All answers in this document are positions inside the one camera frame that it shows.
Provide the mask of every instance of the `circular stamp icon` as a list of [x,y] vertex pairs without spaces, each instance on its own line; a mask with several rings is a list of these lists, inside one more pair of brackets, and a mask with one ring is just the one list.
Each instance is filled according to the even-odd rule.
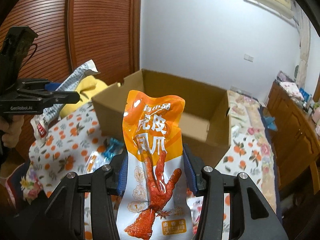
[[141,167],[137,166],[134,170],[134,177],[136,178],[137,182],[142,182],[144,179],[144,171]]
[[139,201],[132,201],[128,204],[128,209],[131,212],[138,213],[144,209],[144,203]]
[[146,195],[147,195],[146,189],[142,185],[138,185],[132,194],[132,196],[137,200],[146,199]]

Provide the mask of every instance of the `chicken feet package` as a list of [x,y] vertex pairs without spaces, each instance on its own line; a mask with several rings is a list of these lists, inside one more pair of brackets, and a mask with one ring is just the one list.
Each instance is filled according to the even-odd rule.
[[117,215],[121,240],[192,239],[181,130],[185,101],[131,90],[123,118],[128,174]]

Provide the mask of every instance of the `dresser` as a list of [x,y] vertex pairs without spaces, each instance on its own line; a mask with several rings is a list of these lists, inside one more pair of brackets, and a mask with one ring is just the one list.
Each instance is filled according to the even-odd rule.
[[310,168],[314,193],[317,193],[320,190],[317,166],[320,141],[311,117],[300,109],[276,82],[270,90],[267,108],[276,118],[278,128],[272,137],[272,143],[278,166],[279,189],[289,185]]

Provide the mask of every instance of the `metal bolt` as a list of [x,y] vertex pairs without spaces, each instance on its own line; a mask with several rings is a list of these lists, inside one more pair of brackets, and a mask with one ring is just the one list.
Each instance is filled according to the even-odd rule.
[[239,174],[239,177],[240,177],[241,179],[246,179],[246,178],[248,177],[248,174],[246,174],[246,173],[244,173],[244,172],[241,172],[241,173]]
[[213,168],[212,168],[211,166],[205,166],[203,169],[204,169],[204,171],[206,171],[206,172],[211,172],[211,171],[213,171]]
[[68,174],[67,174],[67,178],[68,179],[73,179],[74,177],[76,176],[76,173],[75,172],[69,172]]
[[105,165],[102,166],[102,170],[103,171],[108,171],[110,169],[111,169],[111,166],[109,164],[105,164]]

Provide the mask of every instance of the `open cardboard box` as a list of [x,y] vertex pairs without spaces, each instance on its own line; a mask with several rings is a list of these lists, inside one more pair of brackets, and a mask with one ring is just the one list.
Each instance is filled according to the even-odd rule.
[[179,127],[183,143],[206,165],[215,167],[230,147],[227,91],[191,79],[142,69],[114,83],[92,98],[101,130],[124,141],[123,113],[130,90],[158,98],[177,95],[186,102]]

